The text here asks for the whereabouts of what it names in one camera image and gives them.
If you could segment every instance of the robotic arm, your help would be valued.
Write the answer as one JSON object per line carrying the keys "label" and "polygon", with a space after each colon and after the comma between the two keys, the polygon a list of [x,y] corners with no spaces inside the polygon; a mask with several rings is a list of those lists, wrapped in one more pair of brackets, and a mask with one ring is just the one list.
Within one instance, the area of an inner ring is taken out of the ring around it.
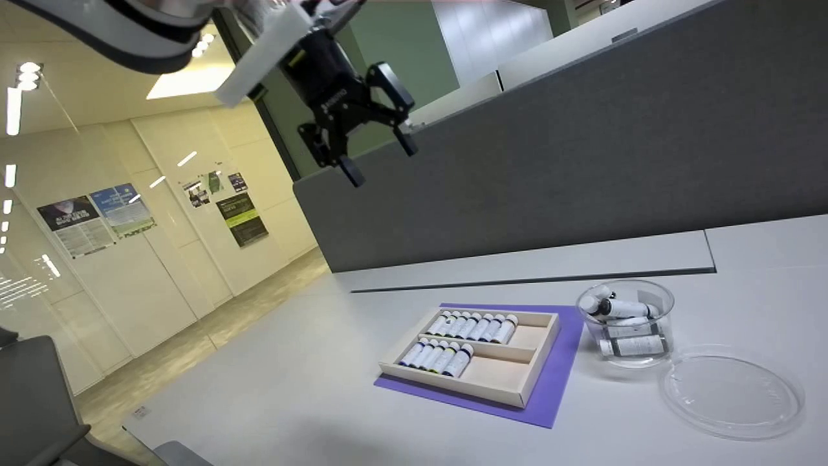
{"label": "robotic arm", "polygon": [[[234,10],[253,46],[218,87],[224,107],[240,104],[279,68],[312,122],[297,126],[319,165],[338,165],[360,186],[365,178],[347,156],[347,135],[367,122],[394,129],[400,148],[417,148],[400,125],[413,99],[387,62],[369,65],[365,77],[334,34],[365,0],[14,0],[63,27],[104,58],[139,72],[174,72],[188,65],[199,32],[214,9]],[[382,90],[391,107],[372,102]]]}

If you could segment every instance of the purple mat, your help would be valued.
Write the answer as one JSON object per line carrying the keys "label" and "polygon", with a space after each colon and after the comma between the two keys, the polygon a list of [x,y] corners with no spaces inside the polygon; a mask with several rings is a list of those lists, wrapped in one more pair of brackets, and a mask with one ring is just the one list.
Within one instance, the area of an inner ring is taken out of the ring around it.
{"label": "purple mat", "polygon": [[487,309],[487,311],[497,309],[497,311],[558,313],[558,318],[561,318],[558,337],[556,337],[553,348],[549,350],[549,358],[547,358],[547,362],[541,368],[541,376],[536,380],[536,389],[532,389],[527,405],[523,410],[501,406],[501,405],[470,398],[470,397],[463,397],[463,394],[448,394],[448,392],[439,392],[439,389],[417,385],[417,383],[408,383],[408,380],[400,380],[400,377],[391,377],[391,376],[381,376],[375,380],[375,385],[552,431],[553,428],[553,418],[558,415],[561,397],[565,397],[565,389],[566,389],[566,377],[570,377],[570,370],[571,370],[571,361],[574,361],[574,353],[576,353],[576,345],[579,345],[579,330],[583,330],[579,311],[570,309],[570,306],[482,306],[482,304],[443,304],[443,306],[446,309]]}

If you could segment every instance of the white wall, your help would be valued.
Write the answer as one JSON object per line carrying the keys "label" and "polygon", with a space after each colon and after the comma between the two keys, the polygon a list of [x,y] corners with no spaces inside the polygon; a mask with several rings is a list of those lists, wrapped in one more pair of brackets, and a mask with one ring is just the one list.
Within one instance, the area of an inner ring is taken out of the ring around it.
{"label": "white wall", "polygon": [[514,0],[431,0],[461,86],[552,38],[549,15]]}
{"label": "white wall", "polygon": [[[199,150],[199,159],[178,168],[180,150]],[[19,186],[6,191],[16,209],[0,256],[0,276],[10,279],[0,295],[14,304],[0,301],[0,326],[52,335],[74,394],[315,248],[253,107],[6,141],[0,159],[19,164]],[[268,239],[237,248],[214,203],[199,209],[186,203],[180,185],[214,165],[245,176]],[[69,258],[36,208],[116,185],[134,185],[158,226]]]}

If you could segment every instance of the ceiling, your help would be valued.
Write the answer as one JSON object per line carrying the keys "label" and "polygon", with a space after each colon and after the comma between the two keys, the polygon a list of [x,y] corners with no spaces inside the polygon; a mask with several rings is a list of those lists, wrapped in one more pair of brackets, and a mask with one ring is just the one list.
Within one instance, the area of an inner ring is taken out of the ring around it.
{"label": "ceiling", "polygon": [[[43,62],[43,86],[23,93],[21,137],[218,107],[209,93],[147,102],[144,95],[158,75],[114,65],[49,21],[0,0],[0,126],[6,126],[6,86],[16,86],[16,68],[29,59]],[[193,59],[183,72],[231,62],[228,49],[218,38],[208,54]]]}

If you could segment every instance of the ceiling light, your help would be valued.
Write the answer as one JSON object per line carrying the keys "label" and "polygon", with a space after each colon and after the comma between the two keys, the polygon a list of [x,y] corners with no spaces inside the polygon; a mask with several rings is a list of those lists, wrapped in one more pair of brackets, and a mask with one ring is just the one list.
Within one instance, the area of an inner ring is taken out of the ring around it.
{"label": "ceiling light", "polygon": [[23,93],[29,93],[29,90],[36,90],[36,86],[38,86],[38,81],[42,81],[42,65],[38,62],[23,62],[21,68],[19,68],[19,87],[23,90]]}
{"label": "ceiling light", "polygon": [[147,102],[213,93],[228,81],[231,72],[234,62],[191,65],[180,72],[161,75],[149,87]]}
{"label": "ceiling light", "polygon": [[7,87],[6,95],[6,135],[16,137],[21,135],[23,93],[21,87]]}
{"label": "ceiling light", "polygon": [[38,65],[38,62],[23,62],[21,68],[21,75],[25,72],[25,75],[36,75],[36,72],[42,72],[43,68]]}
{"label": "ceiling light", "polygon": [[36,90],[36,82],[19,82],[19,90],[32,93],[32,90]]}
{"label": "ceiling light", "polygon": [[43,264],[49,266],[49,273],[54,275],[54,276],[60,276],[60,270],[54,266],[54,261],[43,254],[42,256],[43,258]]}
{"label": "ceiling light", "polygon": [[166,176],[158,176],[153,185],[149,185],[149,190],[156,190],[158,185],[162,185],[166,182]]}
{"label": "ceiling light", "polygon": [[6,164],[6,186],[14,190],[19,185],[19,164]]}
{"label": "ceiling light", "polygon": [[186,152],[186,159],[178,161],[178,165],[186,165],[199,150]]}

